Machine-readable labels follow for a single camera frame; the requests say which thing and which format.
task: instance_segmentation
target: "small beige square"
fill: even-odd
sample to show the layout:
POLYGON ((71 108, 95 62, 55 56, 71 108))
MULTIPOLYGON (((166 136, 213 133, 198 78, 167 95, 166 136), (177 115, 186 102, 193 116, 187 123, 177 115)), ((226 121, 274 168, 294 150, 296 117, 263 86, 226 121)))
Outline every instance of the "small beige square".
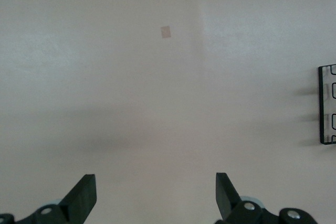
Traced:
POLYGON ((165 39, 165 38, 171 38, 171 34, 170 34, 170 27, 169 26, 163 26, 161 27, 161 35, 162 35, 162 38, 165 39))

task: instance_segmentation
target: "silver screw head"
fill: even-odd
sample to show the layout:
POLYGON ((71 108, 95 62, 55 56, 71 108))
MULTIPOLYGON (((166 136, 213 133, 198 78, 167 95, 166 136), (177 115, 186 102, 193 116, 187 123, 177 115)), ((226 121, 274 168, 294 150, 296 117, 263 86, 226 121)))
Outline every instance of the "silver screw head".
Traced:
POLYGON ((46 215, 46 214, 50 213, 51 211, 52 211, 52 209, 50 207, 48 207, 48 208, 43 209, 41 211, 41 214, 42 215, 46 215))
POLYGON ((247 210, 254 210, 254 209, 256 209, 256 207, 255 207, 252 203, 250 203, 250 202, 245 203, 245 204, 244 204, 244 207, 245 207, 247 210))
POLYGON ((289 211, 287 212, 287 214, 288 214, 288 216, 289 216, 290 218, 293 218, 293 219, 300 219, 300 218, 301 218, 301 216, 299 215, 299 213, 296 212, 296 211, 294 211, 294 210, 289 210, 289 211))

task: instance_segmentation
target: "black plastic frame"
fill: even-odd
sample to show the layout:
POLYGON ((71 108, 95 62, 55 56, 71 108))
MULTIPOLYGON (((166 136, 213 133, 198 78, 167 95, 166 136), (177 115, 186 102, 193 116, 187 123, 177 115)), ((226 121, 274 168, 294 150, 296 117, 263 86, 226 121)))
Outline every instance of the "black plastic frame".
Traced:
MULTIPOLYGON (((331 136, 331 142, 325 142, 324 141, 324 97, 323 97, 323 89, 324 89, 324 83, 323 83, 323 68, 325 67, 330 67, 330 73, 334 76, 336 76, 336 72, 334 72, 336 64, 331 64, 331 65, 325 65, 325 66, 321 66, 318 68, 318 73, 319 73, 319 102, 320 102, 320 142, 321 144, 336 144, 336 135, 332 135, 331 136)), ((336 82, 334 82, 331 85, 331 95, 334 99, 336 99, 336 94, 334 93, 334 90, 336 89, 336 82)), ((334 127, 334 115, 332 115, 331 117, 331 127, 335 129, 334 127)))

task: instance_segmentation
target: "black plastic part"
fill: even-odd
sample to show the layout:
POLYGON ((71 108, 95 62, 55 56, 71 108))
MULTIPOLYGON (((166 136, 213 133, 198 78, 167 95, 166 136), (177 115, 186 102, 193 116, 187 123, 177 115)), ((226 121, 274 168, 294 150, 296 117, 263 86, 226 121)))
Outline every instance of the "black plastic part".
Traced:
POLYGON ((225 220, 226 224, 256 224, 261 222, 262 209, 251 201, 241 201, 225 220), (244 204, 251 203, 255 206, 254 210, 248 210, 244 204))
POLYGON ((216 202, 220 215, 225 220, 242 199, 226 173, 216 174, 216 202))
POLYGON ((84 175, 58 205, 43 206, 17 222, 13 215, 2 214, 1 224, 83 224, 96 201, 96 178, 84 175))
POLYGON ((97 201, 96 179, 85 175, 58 204, 71 224, 82 224, 97 201))
POLYGON ((317 224, 311 215, 300 209, 285 208, 276 216, 254 202, 242 201, 226 173, 216 175, 216 200, 223 220, 215 224, 317 224), (253 204, 254 208, 249 210, 246 203, 253 204), (291 218, 288 215, 291 210, 300 218, 291 218))
POLYGON ((0 219, 2 220, 1 224, 13 224, 14 216, 10 214, 2 214, 0 215, 0 219))
POLYGON ((317 224, 313 217, 307 212, 297 208, 284 208, 279 214, 281 224, 317 224), (293 219, 288 215, 289 211, 295 211, 300 215, 299 219, 293 219))
POLYGON ((321 144, 336 144, 332 130, 333 118, 330 116, 336 106, 336 64, 321 66, 318 68, 319 75, 319 104, 320 104, 320 142, 321 144))
POLYGON ((331 127, 336 130, 336 127, 335 127, 335 119, 336 119, 336 114, 332 114, 331 115, 331 127))

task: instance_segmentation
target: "white surface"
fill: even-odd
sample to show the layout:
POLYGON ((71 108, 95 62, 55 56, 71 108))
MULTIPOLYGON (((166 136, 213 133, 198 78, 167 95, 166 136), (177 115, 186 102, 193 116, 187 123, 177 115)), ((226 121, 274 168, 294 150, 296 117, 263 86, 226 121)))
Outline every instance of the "white surface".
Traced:
POLYGON ((335 0, 0 0, 0 212, 85 173, 86 223, 214 223, 215 173, 334 223, 317 67, 335 0), (170 26, 171 38, 160 28, 170 26))

